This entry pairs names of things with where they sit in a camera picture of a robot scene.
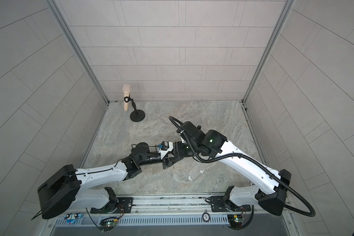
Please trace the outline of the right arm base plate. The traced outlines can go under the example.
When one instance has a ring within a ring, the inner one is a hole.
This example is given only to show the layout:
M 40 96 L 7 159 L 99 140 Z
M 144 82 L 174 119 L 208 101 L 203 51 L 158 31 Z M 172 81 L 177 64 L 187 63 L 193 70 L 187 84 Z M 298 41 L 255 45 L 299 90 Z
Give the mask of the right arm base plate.
M 224 196 L 210 196 L 205 201 L 211 206 L 212 212 L 251 212 L 251 205 L 237 206 L 229 200 L 224 200 Z

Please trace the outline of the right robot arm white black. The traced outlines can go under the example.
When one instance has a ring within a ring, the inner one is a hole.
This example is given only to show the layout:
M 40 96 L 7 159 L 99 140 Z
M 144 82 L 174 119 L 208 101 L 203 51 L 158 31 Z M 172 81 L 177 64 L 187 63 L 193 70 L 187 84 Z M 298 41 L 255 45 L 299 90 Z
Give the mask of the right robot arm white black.
M 237 148 L 225 136 L 215 130 L 204 134 L 201 130 L 180 129 L 184 148 L 188 157 L 201 163 L 220 161 L 248 178 L 251 187 L 227 188 L 220 203 L 229 211 L 238 211 L 243 205 L 258 205 L 273 215 L 280 216 L 288 205 L 285 204 L 291 173 L 269 168 Z

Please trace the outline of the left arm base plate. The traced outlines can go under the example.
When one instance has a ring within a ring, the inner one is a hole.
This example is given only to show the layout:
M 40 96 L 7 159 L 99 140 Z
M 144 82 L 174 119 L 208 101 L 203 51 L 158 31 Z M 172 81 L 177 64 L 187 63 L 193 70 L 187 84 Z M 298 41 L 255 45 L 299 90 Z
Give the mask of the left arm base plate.
M 110 200 L 107 205 L 101 209 L 91 208 L 91 214 L 123 214 L 131 213 L 134 198 L 132 197 L 119 197 L 117 200 Z

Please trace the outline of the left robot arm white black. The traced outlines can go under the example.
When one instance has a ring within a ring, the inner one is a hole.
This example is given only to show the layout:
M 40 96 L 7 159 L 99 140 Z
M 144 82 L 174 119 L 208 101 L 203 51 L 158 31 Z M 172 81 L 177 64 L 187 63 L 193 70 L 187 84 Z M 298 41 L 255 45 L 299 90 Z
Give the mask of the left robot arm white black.
M 69 209 L 92 208 L 93 212 L 108 213 L 117 209 L 118 200 L 110 187 L 95 187 L 110 182 L 121 182 L 139 175 L 144 165 L 161 163 L 169 168 L 187 157 L 186 144 L 182 141 L 162 142 L 150 151 L 147 143 L 132 145 L 129 156 L 115 164 L 76 169 L 72 164 L 56 171 L 38 189 L 40 211 L 36 214 L 51 219 Z

